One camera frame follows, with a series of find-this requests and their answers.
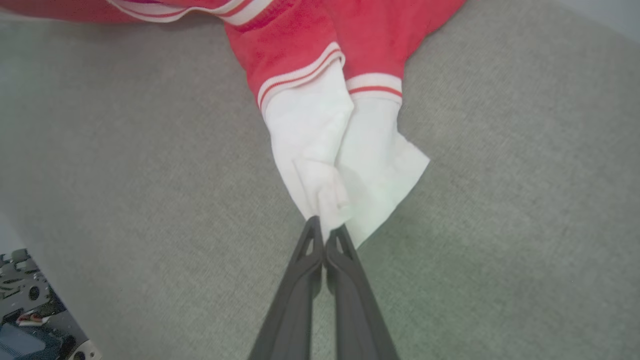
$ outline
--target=gray carpet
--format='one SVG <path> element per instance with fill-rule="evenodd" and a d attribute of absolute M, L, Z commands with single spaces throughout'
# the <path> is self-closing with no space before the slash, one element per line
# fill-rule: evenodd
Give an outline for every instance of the gray carpet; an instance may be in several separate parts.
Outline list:
<path fill-rule="evenodd" d="M 221 23 L 16 24 L 0 49 L 0 203 L 89 337 L 246 359 L 303 219 Z M 640 359 L 639 64 L 535 0 L 471 1 L 417 51 L 400 128 L 432 162 L 359 251 L 402 359 Z"/>

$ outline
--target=red stripe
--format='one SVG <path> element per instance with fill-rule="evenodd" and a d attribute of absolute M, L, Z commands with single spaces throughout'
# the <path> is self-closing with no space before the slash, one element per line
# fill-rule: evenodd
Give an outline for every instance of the red stripe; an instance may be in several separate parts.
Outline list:
<path fill-rule="evenodd" d="M 146 16 L 146 17 L 171 17 L 171 16 L 176 16 L 176 15 L 180 15 L 184 12 L 187 12 L 189 9 L 184 9 L 184 10 L 180 10 L 179 12 L 175 12 L 175 13 L 164 13 L 164 14 L 159 14 L 159 15 L 153 15 L 153 14 L 149 14 L 149 13 L 141 13 L 141 12 L 137 12 L 135 10 L 131 10 L 130 8 L 127 8 L 125 6 L 122 7 L 124 10 L 127 10 L 128 12 L 132 12 L 136 15 L 141 15 L 141 16 Z"/>
<path fill-rule="evenodd" d="M 304 78 L 308 77 L 309 75 L 312 75 L 313 73 L 315 73 L 316 71 L 318 71 L 318 69 L 320 69 L 320 68 L 324 65 L 324 63 L 326 63 L 327 59 L 328 59 L 329 57 L 331 57 L 331 55 L 332 55 L 332 54 L 337 53 L 337 52 L 339 52 L 339 51 L 340 51 L 340 49 L 336 49 L 336 50 L 333 50 L 332 52 L 328 53 L 328 54 L 326 55 L 326 57 L 324 58 L 324 60 L 320 63 L 320 65 L 318 65 L 318 66 L 317 66 L 313 71 L 309 72 L 307 75 L 300 76 L 299 78 L 296 78 L 296 79 L 291 79 L 291 80 L 281 81 L 281 82 L 279 82 L 279 83 L 275 83 L 275 84 L 273 84 L 273 85 L 269 86 L 269 87 L 267 88 L 267 90 L 265 90 L 265 91 L 264 91 L 264 94 L 262 94 L 262 98 L 260 99 L 260 103 L 259 103 L 258 107 L 259 107 L 260 109 L 262 109 L 262 102 L 264 101 L 264 97 L 265 97 L 265 96 L 267 96 L 267 94 L 269 93 L 269 91 L 270 91 L 272 88 L 274 88 L 274 87 L 276 87 L 276 86 L 278 86 L 278 85 L 282 85 L 282 84 L 286 84 L 286 83 L 291 83 L 291 82 L 293 82 L 293 81 L 298 81 L 298 80 L 300 80 L 300 79 L 304 79 Z"/>
<path fill-rule="evenodd" d="M 249 5 L 252 1 L 253 0 L 244 0 L 242 3 L 240 3 L 240 5 L 236 6 L 235 8 L 233 8 L 233 9 L 231 9 L 231 10 L 225 12 L 225 13 L 218 14 L 218 16 L 220 16 L 220 17 L 222 17 L 222 16 L 228 17 L 228 16 L 231 16 L 231 15 L 235 15 L 235 14 L 239 13 L 240 10 L 246 8 L 246 6 Z"/>
<path fill-rule="evenodd" d="M 402 97 L 401 92 L 393 88 L 388 88 L 386 86 L 363 86 L 362 88 L 355 88 L 355 89 L 349 90 L 349 94 L 355 94 L 357 92 L 363 92 L 363 91 L 386 91 L 386 92 L 390 92 L 391 94 Z"/>

